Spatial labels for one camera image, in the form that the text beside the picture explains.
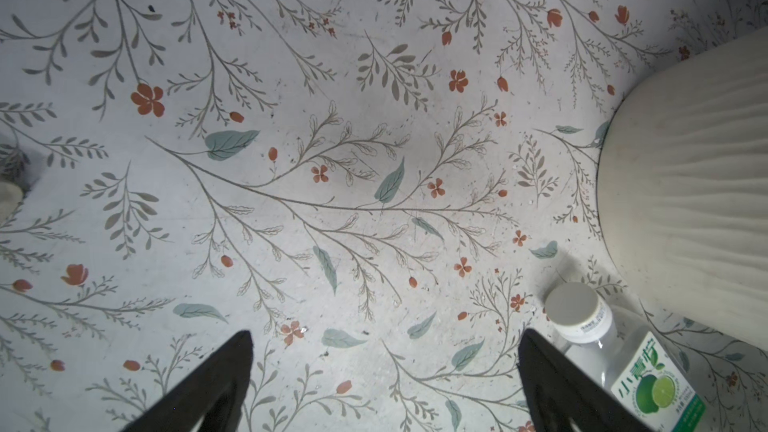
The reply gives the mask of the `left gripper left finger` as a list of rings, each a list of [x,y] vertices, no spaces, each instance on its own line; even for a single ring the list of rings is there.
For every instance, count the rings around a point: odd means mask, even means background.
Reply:
[[[242,417],[252,364],[252,335],[247,330],[239,331],[125,429],[235,431]]]

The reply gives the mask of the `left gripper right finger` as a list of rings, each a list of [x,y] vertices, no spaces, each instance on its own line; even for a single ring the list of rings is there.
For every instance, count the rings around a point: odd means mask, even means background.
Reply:
[[[534,329],[518,347],[523,391],[537,431],[646,431],[622,407]]]

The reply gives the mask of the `green label small bottle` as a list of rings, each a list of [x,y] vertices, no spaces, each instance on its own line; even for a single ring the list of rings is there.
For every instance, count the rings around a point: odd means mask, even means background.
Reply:
[[[651,430],[704,429],[706,404],[636,313],[576,282],[552,289],[544,311],[555,347]]]

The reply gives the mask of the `cream ribbed waste bin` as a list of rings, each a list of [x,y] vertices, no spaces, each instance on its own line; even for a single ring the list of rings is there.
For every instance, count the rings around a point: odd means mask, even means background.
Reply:
[[[597,206],[642,299],[767,345],[767,33],[640,82],[613,117]]]

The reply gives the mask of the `floral table mat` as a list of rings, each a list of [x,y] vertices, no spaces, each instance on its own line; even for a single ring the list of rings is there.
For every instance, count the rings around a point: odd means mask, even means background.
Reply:
[[[635,309],[712,431],[767,355],[618,274],[596,176],[648,75],[767,0],[1,0],[1,427],[118,431],[231,335],[243,431],[529,431],[552,279]]]

